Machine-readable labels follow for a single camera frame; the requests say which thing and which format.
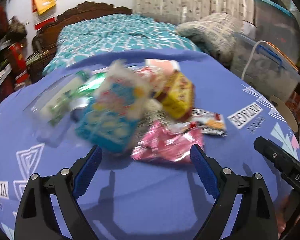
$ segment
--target teal patterned bedspread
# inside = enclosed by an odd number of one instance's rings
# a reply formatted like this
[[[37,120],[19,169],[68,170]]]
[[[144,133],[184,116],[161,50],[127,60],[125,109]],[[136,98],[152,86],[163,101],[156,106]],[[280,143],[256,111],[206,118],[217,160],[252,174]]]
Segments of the teal patterned bedspread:
[[[101,52],[164,48],[200,51],[192,41],[178,36],[175,28],[139,14],[113,14],[65,26],[58,37],[56,56],[43,74]]]

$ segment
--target wooden headboard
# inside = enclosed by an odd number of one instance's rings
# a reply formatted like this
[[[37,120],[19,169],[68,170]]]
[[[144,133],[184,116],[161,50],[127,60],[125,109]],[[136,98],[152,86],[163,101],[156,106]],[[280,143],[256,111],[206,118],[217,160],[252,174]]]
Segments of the wooden headboard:
[[[34,52],[38,50],[36,41],[40,43],[42,50],[55,49],[58,35],[63,27],[81,22],[83,20],[91,20],[105,15],[123,13],[130,15],[132,10],[127,7],[113,7],[113,4],[84,2],[78,4],[77,7],[66,10],[63,14],[58,15],[56,21],[48,23],[42,27],[32,40],[32,48]]]

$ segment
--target blue container handle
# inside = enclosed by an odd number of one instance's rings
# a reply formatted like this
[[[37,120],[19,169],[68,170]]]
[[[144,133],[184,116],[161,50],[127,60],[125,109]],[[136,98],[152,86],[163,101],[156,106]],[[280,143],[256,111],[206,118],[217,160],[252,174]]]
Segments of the blue container handle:
[[[279,63],[280,63],[279,67],[282,67],[282,59],[276,53],[274,53],[272,50],[270,50],[270,49],[268,49],[268,48],[266,48],[265,46],[262,46],[262,45],[258,45],[257,46],[257,49],[256,49],[257,53],[259,53],[258,52],[259,48],[265,50],[268,54],[270,54],[272,57],[274,57],[275,59],[277,59],[279,61]]]

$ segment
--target table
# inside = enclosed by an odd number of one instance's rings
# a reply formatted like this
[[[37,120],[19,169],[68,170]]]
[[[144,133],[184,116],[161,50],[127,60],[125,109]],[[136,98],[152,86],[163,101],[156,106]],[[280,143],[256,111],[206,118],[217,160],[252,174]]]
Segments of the table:
[[[126,59],[128,65],[142,65],[145,58],[177,60],[181,71],[195,85],[195,107],[223,114],[226,119],[226,137],[204,136],[206,154],[236,174],[261,173],[275,205],[288,194],[290,186],[273,165],[254,150],[253,141],[263,136],[279,146],[291,148],[293,134],[282,117],[254,89],[205,53],[177,49],[109,52],[89,57],[67,69],[57,69],[36,84],[13,93],[0,105],[0,182],[7,187],[6,194],[0,195],[0,226],[10,237],[29,176],[34,172],[41,176],[54,175],[64,167],[71,167],[91,148],[89,142],[76,138],[71,131],[58,147],[38,143],[36,130],[23,110],[61,77],[82,68],[100,69],[119,58]],[[253,102],[262,111],[237,129],[227,117]],[[300,159],[300,149],[295,146],[292,150]],[[61,231],[70,237],[56,197],[51,197]],[[206,194],[192,165],[155,165],[135,162],[129,157],[104,155],[78,203],[101,240],[185,240],[196,235],[214,199]],[[237,196],[222,237],[230,234],[239,204],[240,196]]]

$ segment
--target red fire extinguisher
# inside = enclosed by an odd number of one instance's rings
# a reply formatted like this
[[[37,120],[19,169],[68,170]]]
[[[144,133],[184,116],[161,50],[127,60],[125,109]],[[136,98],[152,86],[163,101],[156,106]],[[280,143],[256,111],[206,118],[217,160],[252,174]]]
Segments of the red fire extinguisher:
[[[11,65],[12,72],[16,76],[16,84],[24,82],[29,77],[26,61],[21,52],[20,43],[16,42],[9,47],[8,60]]]

